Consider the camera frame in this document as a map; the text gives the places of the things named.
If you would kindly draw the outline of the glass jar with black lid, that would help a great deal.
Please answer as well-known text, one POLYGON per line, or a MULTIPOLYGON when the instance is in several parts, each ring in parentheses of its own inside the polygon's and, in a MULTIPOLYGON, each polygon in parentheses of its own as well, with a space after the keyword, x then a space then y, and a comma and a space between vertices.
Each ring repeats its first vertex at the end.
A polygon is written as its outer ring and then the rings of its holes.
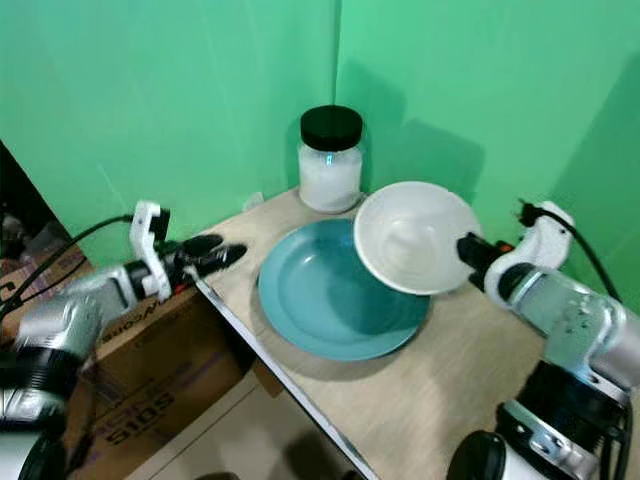
POLYGON ((300 198, 317 212, 352 209, 362 195, 364 119, 340 105, 311 108, 300 119, 300 198))

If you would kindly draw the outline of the teal round plate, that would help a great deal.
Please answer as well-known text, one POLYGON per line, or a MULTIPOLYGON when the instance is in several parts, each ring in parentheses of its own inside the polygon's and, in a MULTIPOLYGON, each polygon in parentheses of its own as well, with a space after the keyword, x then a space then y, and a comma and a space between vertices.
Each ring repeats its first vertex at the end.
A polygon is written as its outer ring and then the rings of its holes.
POLYGON ((280 337, 340 362, 396 352, 419 332, 430 305, 365 268, 348 218, 314 221, 279 239, 262 262, 259 302, 280 337))

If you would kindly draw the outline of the printed brown cardboard box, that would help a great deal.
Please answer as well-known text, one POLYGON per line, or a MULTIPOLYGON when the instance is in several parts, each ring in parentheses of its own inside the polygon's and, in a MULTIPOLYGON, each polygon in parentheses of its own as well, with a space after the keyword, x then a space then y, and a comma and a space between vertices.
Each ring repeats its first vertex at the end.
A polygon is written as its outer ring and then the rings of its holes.
POLYGON ((93 412, 93 442, 74 480, 122 480, 186 430, 247 374, 256 353, 189 287, 147 300, 102 337, 100 378, 84 370, 63 440, 76 448, 93 412))

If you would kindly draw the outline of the white bowl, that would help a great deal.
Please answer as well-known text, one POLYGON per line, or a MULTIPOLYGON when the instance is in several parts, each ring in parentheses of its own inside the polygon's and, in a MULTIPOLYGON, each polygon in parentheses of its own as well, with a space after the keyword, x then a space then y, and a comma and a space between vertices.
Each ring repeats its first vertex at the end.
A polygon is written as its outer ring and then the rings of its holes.
POLYGON ((462 197, 442 186, 403 180, 371 193, 353 219, 357 255, 394 291, 433 296, 456 291, 474 270, 457 242, 481 234, 479 219, 462 197))

